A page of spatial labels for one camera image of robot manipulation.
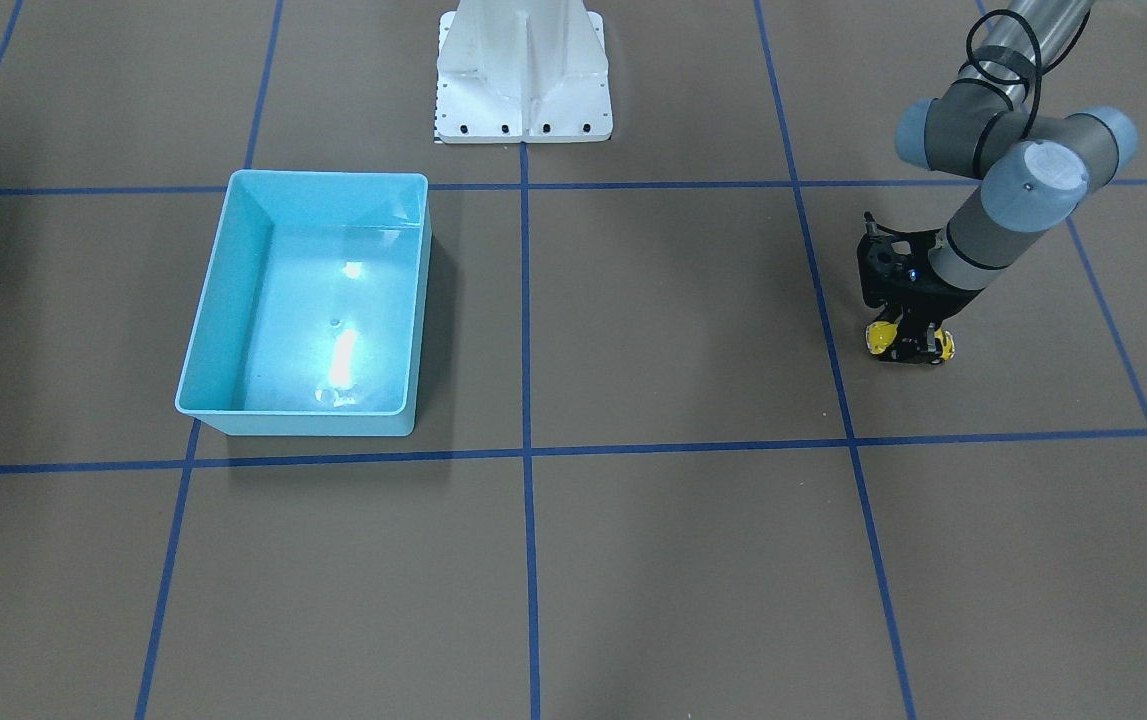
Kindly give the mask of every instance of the light blue tray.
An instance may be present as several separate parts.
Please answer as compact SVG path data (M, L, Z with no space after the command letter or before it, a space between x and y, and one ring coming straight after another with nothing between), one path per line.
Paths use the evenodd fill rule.
M233 436L413 432L426 201L418 174L231 177L177 409Z

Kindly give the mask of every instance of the metal tube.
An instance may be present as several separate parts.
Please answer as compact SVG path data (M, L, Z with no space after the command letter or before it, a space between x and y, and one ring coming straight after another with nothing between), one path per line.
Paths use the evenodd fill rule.
M1062 53L1067 42L1071 41L1076 29L1080 28L1084 15L1089 14L1090 8L1093 8L1093 2L1094 0L1013 0L1008 9L1022 15L1027 18L1027 23L1031 24L1035 37L1039 38L1040 41L1040 60L1044 61L1045 66L1048 66L1048 63L1052 63ZM1030 60L1031 63L1035 62L1031 41L1027 38L1024 29L1014 18L994 18L992 31L988 33L986 40L980 47L989 45L1007 47L1009 50L1027 55L1027 60ZM1011 70L992 63L992 61L983 60L980 64L994 77L1017 79ZM969 65L965 65L960 70L960 79L980 79L988 85L994 85ZM1027 100L1027 88L1022 87L1020 83L1019 85L994 86L1004 95L1008 95L1015 108Z

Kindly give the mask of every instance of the blue joint cap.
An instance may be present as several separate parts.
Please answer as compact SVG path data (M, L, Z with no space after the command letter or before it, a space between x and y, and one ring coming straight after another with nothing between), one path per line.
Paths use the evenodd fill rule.
M1090 117L1098 118L1116 138L1116 150L1119 154L1116 173L1119 173L1137 155L1137 126L1129 119L1129 115L1108 105L1094 105L1094 108L1079 110L1076 115L1090 115Z
M897 124L897 136L894 138L897 156L918 169L931 170L929 151L924 149L924 130L929 124L929 105L933 105L935 100L937 99L918 100L902 114L902 119Z
M1058 142L1017 142L981 181L981 205L1013 232L1045 232L1089 195L1089 165Z

